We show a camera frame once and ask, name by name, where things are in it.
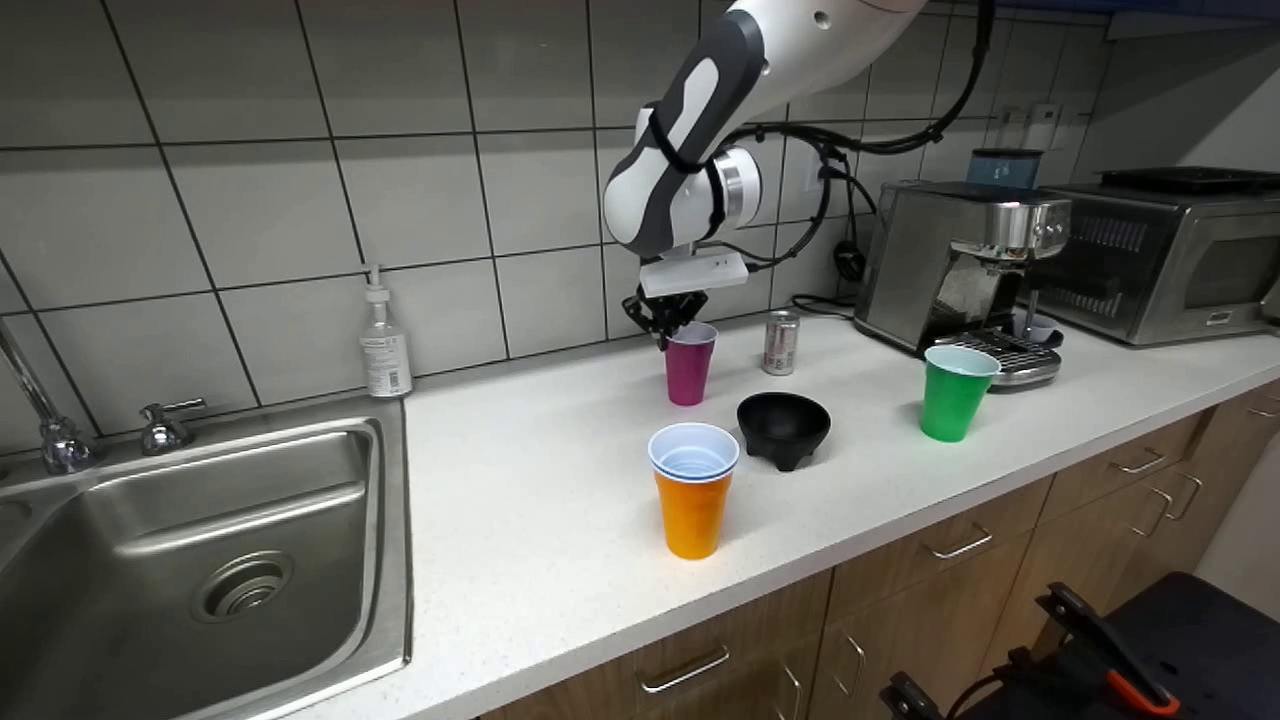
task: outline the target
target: coffee machine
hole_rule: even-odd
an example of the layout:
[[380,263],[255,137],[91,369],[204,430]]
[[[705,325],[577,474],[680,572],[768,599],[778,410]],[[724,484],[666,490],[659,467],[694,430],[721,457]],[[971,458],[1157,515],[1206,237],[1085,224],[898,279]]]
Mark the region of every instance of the coffee machine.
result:
[[1002,372],[996,388],[1047,383],[1058,369],[1036,337],[1036,260],[1070,231],[1070,205],[1036,189],[897,183],[871,237],[853,318],[903,351],[971,342]]

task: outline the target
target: silver kitchen appliance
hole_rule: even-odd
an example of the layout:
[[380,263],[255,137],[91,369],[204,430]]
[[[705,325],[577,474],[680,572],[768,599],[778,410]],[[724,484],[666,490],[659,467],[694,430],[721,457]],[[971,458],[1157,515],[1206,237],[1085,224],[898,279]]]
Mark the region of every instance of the silver kitchen appliance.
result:
[[1002,372],[996,388],[1047,383],[1058,354],[1022,337],[1017,298],[1042,255],[1070,227],[1070,205],[1030,189],[898,183],[889,189],[889,221],[871,237],[866,276],[853,318],[903,351],[971,342]]
[[1119,342],[1268,330],[1280,317],[1280,175],[1102,173],[1070,194],[1070,241],[1038,263],[1042,310]]

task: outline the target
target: cabinet handle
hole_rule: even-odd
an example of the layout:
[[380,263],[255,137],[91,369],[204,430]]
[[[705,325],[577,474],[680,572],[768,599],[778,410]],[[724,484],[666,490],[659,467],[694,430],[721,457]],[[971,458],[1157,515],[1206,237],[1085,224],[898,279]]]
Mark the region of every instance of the cabinet handle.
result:
[[959,549],[949,549],[949,553],[938,553],[932,544],[924,544],[924,549],[932,553],[932,559],[952,564],[952,559],[959,559],[966,553],[980,553],[980,549],[989,549],[996,538],[980,519],[971,519],[971,532],[975,532],[975,538],[966,538]]
[[1139,524],[1129,524],[1131,536],[1143,536],[1143,538],[1146,538],[1146,536],[1157,536],[1158,524],[1173,515],[1173,495],[1167,495],[1167,490],[1157,490],[1157,489],[1151,489],[1151,495],[1158,495],[1158,512],[1157,512],[1143,526],[1139,526]]
[[[853,647],[857,658],[866,658],[866,647],[853,630],[843,630],[843,643]],[[840,694],[853,694],[840,667],[830,673],[830,684],[840,686]]]
[[1157,470],[1157,467],[1167,462],[1167,457],[1158,457],[1158,451],[1151,451],[1151,449],[1143,449],[1143,451],[1146,451],[1143,462],[1110,462],[1110,467],[1123,470],[1123,474],[1146,474],[1146,470]]
[[866,647],[853,630],[843,630],[843,643],[853,647],[857,658],[866,658]]
[[640,680],[640,692],[645,694],[662,694],[680,684],[690,684],[714,667],[724,667],[733,654],[729,654],[729,643],[721,638],[705,658],[687,658],[683,667],[677,667],[670,674],[659,674],[659,680]]
[[790,662],[782,654],[774,662],[782,673],[782,686],[790,692],[790,702],[789,702],[790,713],[772,707],[772,715],[774,720],[800,720],[805,680],[790,673]]
[[1186,512],[1191,512],[1191,505],[1201,500],[1201,490],[1203,490],[1203,479],[1191,474],[1191,490],[1186,490],[1184,508],[1177,508],[1177,515],[1173,515],[1177,524],[1186,519]]

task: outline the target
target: soap dispenser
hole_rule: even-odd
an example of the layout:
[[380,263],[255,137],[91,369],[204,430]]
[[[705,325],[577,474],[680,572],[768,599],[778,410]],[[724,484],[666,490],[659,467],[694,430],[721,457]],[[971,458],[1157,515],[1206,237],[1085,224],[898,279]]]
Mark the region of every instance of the soap dispenser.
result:
[[392,318],[392,293],[380,266],[368,266],[368,327],[359,337],[368,395],[396,401],[410,392],[406,337]]

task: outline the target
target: orange cup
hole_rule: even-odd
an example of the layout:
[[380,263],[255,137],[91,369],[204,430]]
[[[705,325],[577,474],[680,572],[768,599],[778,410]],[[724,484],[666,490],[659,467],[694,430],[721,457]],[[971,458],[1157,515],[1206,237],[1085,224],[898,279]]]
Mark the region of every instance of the orange cup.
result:
[[724,495],[745,449],[714,424],[666,424],[648,440],[666,549],[705,559],[721,544]]
[[680,474],[656,470],[656,490],[662,500],[666,549],[683,559],[711,555],[721,544],[729,474],[680,479]]

